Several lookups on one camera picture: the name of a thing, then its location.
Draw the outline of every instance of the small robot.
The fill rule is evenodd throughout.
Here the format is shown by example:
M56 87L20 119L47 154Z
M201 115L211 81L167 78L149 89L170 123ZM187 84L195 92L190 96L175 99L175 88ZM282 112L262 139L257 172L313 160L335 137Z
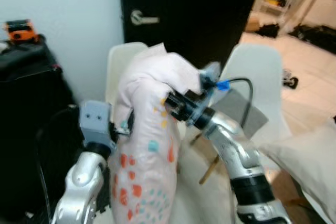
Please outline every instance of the small robot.
M297 77L292 77L292 72L288 69L283 70L282 82L284 86L290 87L291 89L296 89L299 84L299 79Z

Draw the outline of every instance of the white pillow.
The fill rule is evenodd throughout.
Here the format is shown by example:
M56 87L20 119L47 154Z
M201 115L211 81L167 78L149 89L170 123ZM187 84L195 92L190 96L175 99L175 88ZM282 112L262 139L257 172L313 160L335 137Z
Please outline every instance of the white pillow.
M286 170L336 223L336 124L259 148Z

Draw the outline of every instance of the white shelf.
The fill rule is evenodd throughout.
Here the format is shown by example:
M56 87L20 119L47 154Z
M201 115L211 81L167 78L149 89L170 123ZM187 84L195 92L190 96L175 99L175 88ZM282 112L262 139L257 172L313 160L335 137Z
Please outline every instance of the white shelf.
M267 7L269 7L269 8L272 8L272 9L274 9L274 10L278 10L279 12L285 12L285 11L286 11L286 8L281 7L281 6L277 6L277 5L270 4L269 2L266 2L266 1L263 1L263 2L262 2L262 5L267 6Z

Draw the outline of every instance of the door handle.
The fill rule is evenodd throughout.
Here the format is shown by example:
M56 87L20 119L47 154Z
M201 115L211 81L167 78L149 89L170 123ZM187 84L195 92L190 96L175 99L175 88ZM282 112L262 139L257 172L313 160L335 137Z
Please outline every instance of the door handle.
M140 26L140 25L150 25L150 24L157 24L160 22L159 17L143 17L142 12L140 10L134 10L131 13L131 21L133 25Z

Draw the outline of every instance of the black door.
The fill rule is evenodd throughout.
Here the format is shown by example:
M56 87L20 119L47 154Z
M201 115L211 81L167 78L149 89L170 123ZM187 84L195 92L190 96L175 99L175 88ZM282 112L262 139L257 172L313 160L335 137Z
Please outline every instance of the black door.
M198 68L213 60L224 65L239 42L253 2L122 0L125 42L148 46L164 42L167 51L179 53ZM136 25L131 20L133 11L139 14L133 15Z

